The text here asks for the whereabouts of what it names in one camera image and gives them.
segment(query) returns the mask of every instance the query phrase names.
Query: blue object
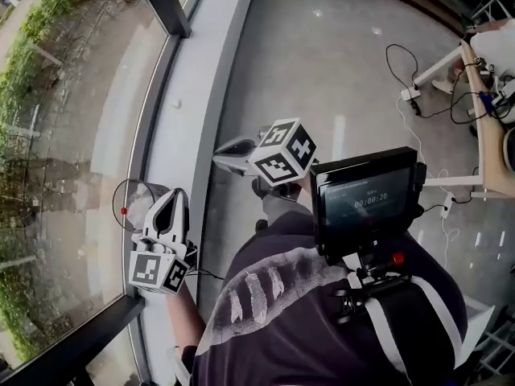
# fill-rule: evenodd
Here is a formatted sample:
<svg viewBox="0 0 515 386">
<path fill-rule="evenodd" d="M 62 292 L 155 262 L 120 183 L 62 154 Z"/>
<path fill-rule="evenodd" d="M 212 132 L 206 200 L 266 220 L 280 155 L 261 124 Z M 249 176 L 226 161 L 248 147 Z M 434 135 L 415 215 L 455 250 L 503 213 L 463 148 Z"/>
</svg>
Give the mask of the blue object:
<svg viewBox="0 0 515 386">
<path fill-rule="evenodd" d="M 486 109 L 486 113 L 489 116 L 492 116 L 493 110 L 494 110 L 494 107 L 492 104 L 492 102 L 493 102 L 492 96 L 490 96 L 489 94 L 487 94 L 485 92 L 480 92 L 480 99 L 481 99 L 481 101 L 483 101 L 484 108 Z"/>
</svg>

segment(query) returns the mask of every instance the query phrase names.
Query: gray floor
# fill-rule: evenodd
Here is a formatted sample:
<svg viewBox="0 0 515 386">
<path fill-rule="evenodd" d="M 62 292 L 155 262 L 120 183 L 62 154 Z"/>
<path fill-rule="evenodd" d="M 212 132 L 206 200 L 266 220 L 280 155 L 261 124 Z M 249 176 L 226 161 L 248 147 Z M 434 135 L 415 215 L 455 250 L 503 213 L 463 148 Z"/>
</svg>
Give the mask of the gray floor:
<svg viewBox="0 0 515 386">
<path fill-rule="evenodd" d="M 385 48 L 390 43 L 408 47 L 423 71 L 458 42 L 445 27 L 398 0 L 253 0 L 218 143 L 255 133 L 279 118 L 301 117 L 318 146 L 318 159 L 326 162 L 332 158 L 335 116 L 343 115 L 345 157 L 404 145 L 418 148 L 395 107 L 402 86 L 389 73 Z M 401 78 L 410 80 L 414 61 L 407 53 L 392 50 L 391 64 Z M 449 100 L 429 84 L 422 87 L 418 103 L 427 115 L 448 107 Z M 464 106 L 457 112 L 463 119 Z M 466 125 L 453 125 L 447 113 L 428 120 L 415 118 L 404 102 L 400 107 L 422 140 L 422 153 L 433 175 L 442 169 L 450 175 L 471 174 L 477 165 L 477 145 Z M 450 190 L 458 198 L 468 197 L 465 187 Z M 426 188 L 421 204 L 443 203 L 444 197 L 438 188 Z M 260 218 L 264 215 L 250 179 L 215 169 L 202 266 L 223 276 Z M 515 261 L 510 219 L 515 219 L 512 201 L 476 199 L 455 205 L 444 224 L 446 230 L 460 230 L 449 244 L 447 270 L 464 294 L 487 305 L 515 301 L 509 275 Z M 444 263 L 446 238 L 439 209 L 416 220 L 410 231 Z M 476 245 L 478 232 L 481 238 Z M 202 278 L 200 309 L 205 318 L 219 290 L 220 282 Z"/>
</svg>

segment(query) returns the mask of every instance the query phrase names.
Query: electrical outlet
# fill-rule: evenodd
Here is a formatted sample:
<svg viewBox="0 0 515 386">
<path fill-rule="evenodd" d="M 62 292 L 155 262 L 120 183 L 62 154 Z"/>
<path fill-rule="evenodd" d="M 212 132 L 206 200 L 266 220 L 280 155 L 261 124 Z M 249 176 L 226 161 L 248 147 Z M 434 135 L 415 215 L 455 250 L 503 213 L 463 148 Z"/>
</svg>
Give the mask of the electrical outlet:
<svg viewBox="0 0 515 386">
<path fill-rule="evenodd" d="M 440 211 L 440 215 L 442 216 L 442 218 L 446 219 L 449 216 L 452 204 L 454 203 L 452 201 L 453 199 L 454 195 L 451 192 L 448 192 L 447 197 L 445 198 L 445 202 L 443 202 L 443 206 L 445 206 L 447 210 L 445 210 L 445 207 L 442 207 L 442 210 Z"/>
</svg>

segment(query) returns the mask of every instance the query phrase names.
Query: black pole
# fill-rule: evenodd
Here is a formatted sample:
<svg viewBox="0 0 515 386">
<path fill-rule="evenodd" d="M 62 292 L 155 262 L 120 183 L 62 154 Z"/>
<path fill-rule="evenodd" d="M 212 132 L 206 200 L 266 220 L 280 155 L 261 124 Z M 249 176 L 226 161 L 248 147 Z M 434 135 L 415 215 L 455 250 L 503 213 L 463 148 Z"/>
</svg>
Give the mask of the black pole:
<svg viewBox="0 0 515 386">
<path fill-rule="evenodd" d="M 0 382 L 8 386 L 65 386 L 141 313 L 144 298 L 122 295 L 44 353 Z"/>
<path fill-rule="evenodd" d="M 148 0 L 170 35 L 189 37 L 192 29 L 179 0 Z"/>
</svg>

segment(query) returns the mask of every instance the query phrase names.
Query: printed graphic on shirt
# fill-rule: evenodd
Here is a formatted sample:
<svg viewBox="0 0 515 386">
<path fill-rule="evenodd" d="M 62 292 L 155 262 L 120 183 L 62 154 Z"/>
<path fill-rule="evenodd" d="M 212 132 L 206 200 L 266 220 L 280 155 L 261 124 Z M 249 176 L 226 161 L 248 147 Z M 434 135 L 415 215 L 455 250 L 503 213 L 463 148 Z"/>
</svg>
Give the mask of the printed graphic on shirt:
<svg viewBox="0 0 515 386">
<path fill-rule="evenodd" d="M 261 330 L 316 287 L 345 277 L 344 268 L 328 266 L 315 248 L 294 248 L 262 259 L 222 289 L 196 354 Z"/>
</svg>

